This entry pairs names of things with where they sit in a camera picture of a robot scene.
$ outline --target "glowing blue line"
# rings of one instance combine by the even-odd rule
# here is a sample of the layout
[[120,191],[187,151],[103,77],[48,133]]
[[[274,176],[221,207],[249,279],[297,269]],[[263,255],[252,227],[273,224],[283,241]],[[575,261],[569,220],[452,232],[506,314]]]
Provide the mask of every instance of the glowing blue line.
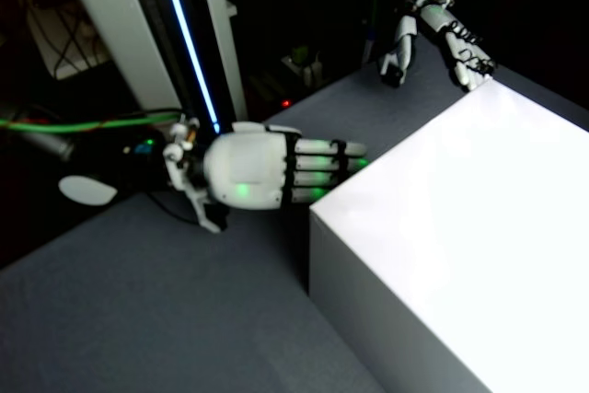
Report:
[[180,3],[180,0],[172,0],[172,4],[174,5],[174,11],[176,12],[176,17],[178,18],[180,29],[182,30],[182,36],[184,36],[184,41],[186,42],[186,48],[188,49],[188,53],[191,56],[194,74],[196,74],[196,78],[199,81],[199,87],[201,88],[206,108],[209,111],[209,116],[211,117],[211,122],[213,123],[214,131],[216,133],[219,133],[217,114],[214,112],[213,103],[211,101],[211,95],[209,94],[209,89],[207,88],[206,83],[204,81],[204,75],[202,74],[201,64],[199,62],[198,56],[196,55],[196,48],[194,47],[194,42],[192,41],[191,32],[188,29],[188,23],[186,22],[186,18],[184,17],[184,10],[182,9],[182,4]]

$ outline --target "gray table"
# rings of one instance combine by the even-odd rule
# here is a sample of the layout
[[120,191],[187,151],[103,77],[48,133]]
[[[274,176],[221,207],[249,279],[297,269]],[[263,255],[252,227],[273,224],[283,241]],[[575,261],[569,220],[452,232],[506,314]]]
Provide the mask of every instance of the gray table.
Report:
[[[371,65],[271,122],[376,158],[463,95],[437,49],[417,49],[402,89]],[[567,100],[507,69],[497,79],[588,127]],[[0,391],[382,391],[306,296],[306,211],[228,221],[214,236],[139,195],[2,271]]]

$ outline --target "white box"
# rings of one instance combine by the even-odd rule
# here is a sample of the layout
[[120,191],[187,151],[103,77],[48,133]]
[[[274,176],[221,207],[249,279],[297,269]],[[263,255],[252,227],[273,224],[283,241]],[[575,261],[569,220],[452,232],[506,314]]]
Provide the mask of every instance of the white box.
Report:
[[589,392],[589,133],[490,81],[311,211],[311,298],[390,393]]

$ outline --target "led light strip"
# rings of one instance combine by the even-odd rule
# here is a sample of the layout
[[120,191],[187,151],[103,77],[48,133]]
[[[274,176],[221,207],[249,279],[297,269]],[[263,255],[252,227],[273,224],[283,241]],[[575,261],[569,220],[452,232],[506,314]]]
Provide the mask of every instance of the led light strip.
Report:
[[206,86],[206,82],[204,81],[204,75],[202,74],[201,63],[199,62],[199,58],[196,55],[196,48],[194,46],[194,42],[192,41],[191,32],[188,29],[188,23],[186,22],[186,17],[184,16],[184,10],[182,9],[182,4],[180,0],[172,0],[172,4],[174,5],[174,11],[176,12],[176,18],[178,19],[178,23],[180,25],[180,29],[182,30],[182,36],[184,36],[184,42],[186,43],[186,48],[188,49],[188,53],[191,56],[192,61],[192,68],[194,68],[194,74],[196,74],[196,78],[199,81],[199,87],[201,88],[202,96],[204,97],[204,103],[206,104],[206,109],[209,111],[209,116],[211,117],[211,122],[213,123],[214,131],[219,133],[219,123],[217,120],[217,114],[214,111],[214,106],[211,101],[211,95],[209,94],[209,89]]

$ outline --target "robotic hand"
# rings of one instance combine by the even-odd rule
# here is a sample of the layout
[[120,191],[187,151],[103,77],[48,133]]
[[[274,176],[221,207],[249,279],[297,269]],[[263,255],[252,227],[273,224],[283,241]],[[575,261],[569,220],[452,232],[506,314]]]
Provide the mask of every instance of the robotic hand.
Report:
[[473,90],[491,78],[495,62],[466,27],[448,11],[453,0],[416,0],[410,14],[403,16],[397,26],[396,48],[385,56],[380,75],[393,86],[405,82],[413,55],[412,42],[417,37],[417,19],[441,37],[447,45],[458,83]]
[[207,215],[208,204],[263,210],[314,202],[367,163],[363,144],[307,140],[296,129],[250,121],[234,123],[201,161],[191,154],[197,129],[195,119],[177,123],[164,158],[172,185],[214,233],[222,229]]

